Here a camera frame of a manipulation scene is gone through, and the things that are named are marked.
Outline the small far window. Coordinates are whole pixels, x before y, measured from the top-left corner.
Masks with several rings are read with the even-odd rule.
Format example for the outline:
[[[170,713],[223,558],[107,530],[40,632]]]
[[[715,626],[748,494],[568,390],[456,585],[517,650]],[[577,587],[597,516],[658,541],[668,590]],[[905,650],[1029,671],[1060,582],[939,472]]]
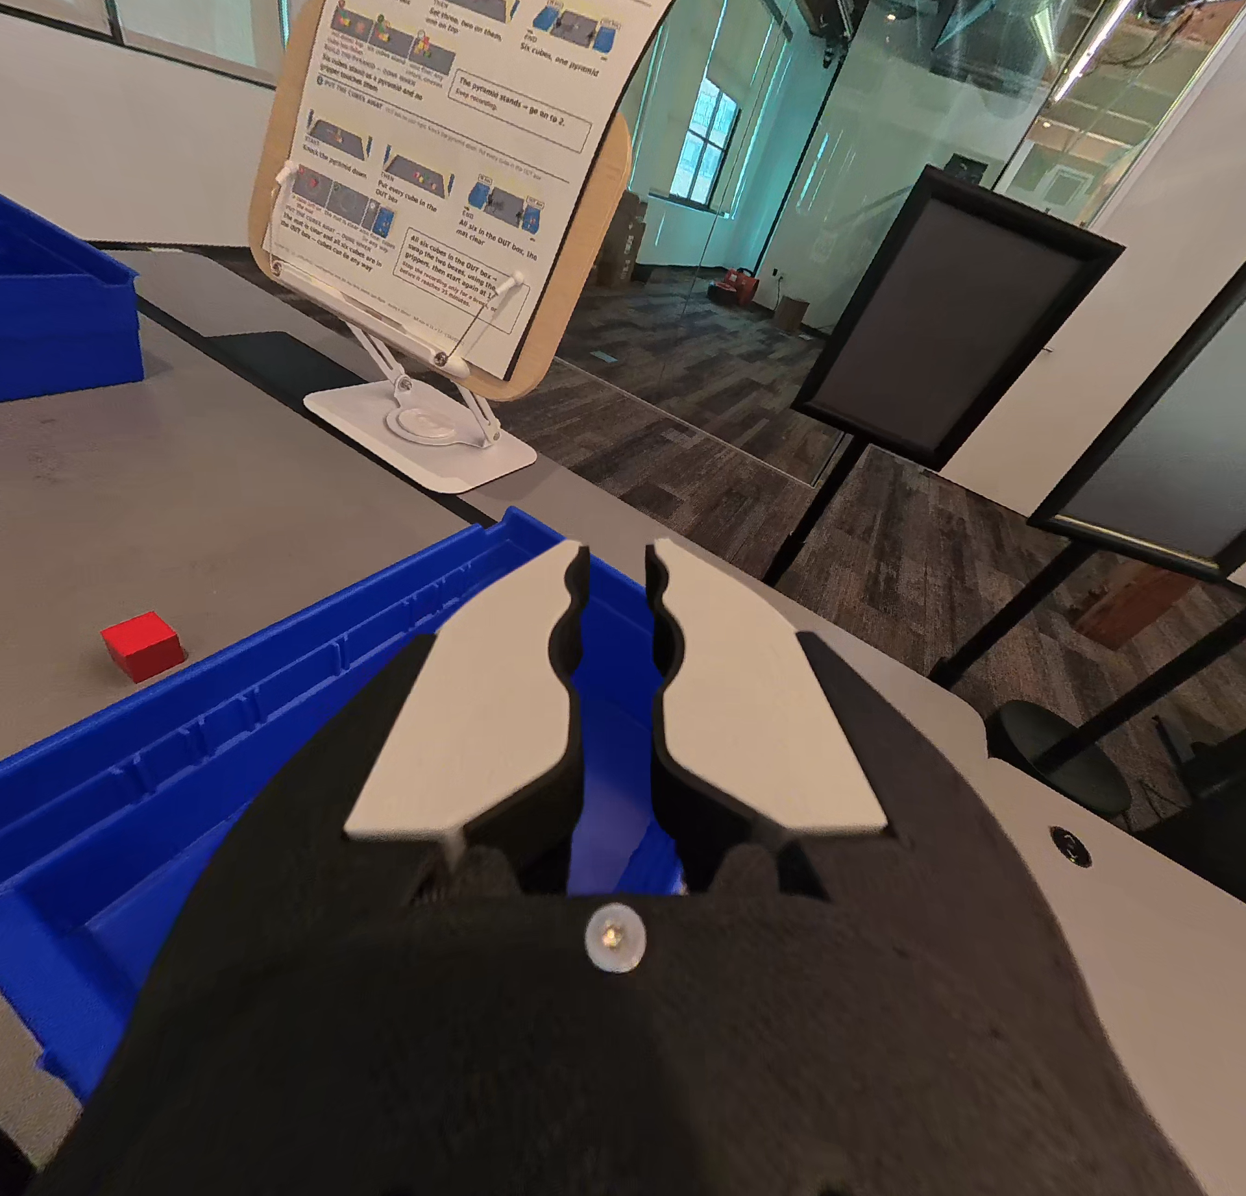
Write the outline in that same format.
[[[698,209],[714,208],[739,120],[737,101],[704,77],[680,147],[669,198]]]

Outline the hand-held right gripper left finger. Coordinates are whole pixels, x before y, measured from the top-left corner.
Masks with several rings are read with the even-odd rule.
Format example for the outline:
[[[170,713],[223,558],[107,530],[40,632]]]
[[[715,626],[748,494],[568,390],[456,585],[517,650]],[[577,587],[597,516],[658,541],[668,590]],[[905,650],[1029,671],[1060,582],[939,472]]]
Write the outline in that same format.
[[[437,846],[448,866],[487,847],[516,874],[569,874],[590,573],[590,550],[565,540],[447,621],[345,821],[349,840]]]

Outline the blue plastic bin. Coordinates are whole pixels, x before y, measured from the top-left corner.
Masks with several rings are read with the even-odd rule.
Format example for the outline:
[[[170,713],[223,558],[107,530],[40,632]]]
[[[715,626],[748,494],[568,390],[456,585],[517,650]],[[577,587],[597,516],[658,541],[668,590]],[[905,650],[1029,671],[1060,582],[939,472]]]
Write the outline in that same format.
[[[2,401],[145,379],[136,273],[2,199]]]
[[[416,636],[561,541],[510,508],[3,761],[3,996],[78,1102],[260,789]]]

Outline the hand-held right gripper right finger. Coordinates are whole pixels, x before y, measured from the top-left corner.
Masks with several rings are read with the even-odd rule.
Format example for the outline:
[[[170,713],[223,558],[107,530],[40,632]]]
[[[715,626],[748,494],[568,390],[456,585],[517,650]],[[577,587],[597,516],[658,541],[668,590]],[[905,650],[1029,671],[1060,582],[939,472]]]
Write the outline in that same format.
[[[652,612],[652,814],[688,891],[759,846],[790,877],[803,843],[889,831],[826,683],[835,654],[672,540],[645,550]]]

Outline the grey display screen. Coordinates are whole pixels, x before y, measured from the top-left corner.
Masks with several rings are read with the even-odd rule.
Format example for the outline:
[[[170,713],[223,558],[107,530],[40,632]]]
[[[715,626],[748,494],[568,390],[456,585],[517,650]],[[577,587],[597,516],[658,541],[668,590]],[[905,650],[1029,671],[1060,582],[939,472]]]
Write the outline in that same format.
[[[1202,582],[1243,569],[1243,268],[1028,523]]]

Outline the red wooden cube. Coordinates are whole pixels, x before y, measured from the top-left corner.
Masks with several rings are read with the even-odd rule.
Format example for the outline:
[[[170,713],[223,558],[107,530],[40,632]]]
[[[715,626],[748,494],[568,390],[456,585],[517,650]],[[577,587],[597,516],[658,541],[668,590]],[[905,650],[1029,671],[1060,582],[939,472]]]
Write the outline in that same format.
[[[180,636],[153,611],[104,628],[100,637],[114,665],[136,686],[185,662]]]

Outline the dark display panel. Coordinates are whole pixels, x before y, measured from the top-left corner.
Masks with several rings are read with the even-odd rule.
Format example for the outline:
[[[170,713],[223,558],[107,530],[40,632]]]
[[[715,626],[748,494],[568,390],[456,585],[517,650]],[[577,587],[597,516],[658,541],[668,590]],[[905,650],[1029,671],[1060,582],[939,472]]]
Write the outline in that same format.
[[[926,166],[791,409],[940,472],[1125,249]]]

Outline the large cardboard box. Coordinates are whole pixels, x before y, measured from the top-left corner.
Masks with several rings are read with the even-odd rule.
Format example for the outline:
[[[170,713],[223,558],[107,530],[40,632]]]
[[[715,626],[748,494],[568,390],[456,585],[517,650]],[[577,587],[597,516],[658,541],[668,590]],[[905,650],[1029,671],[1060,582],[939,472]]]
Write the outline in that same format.
[[[597,259],[597,286],[623,287],[631,281],[645,236],[648,204],[631,191],[619,201]]]

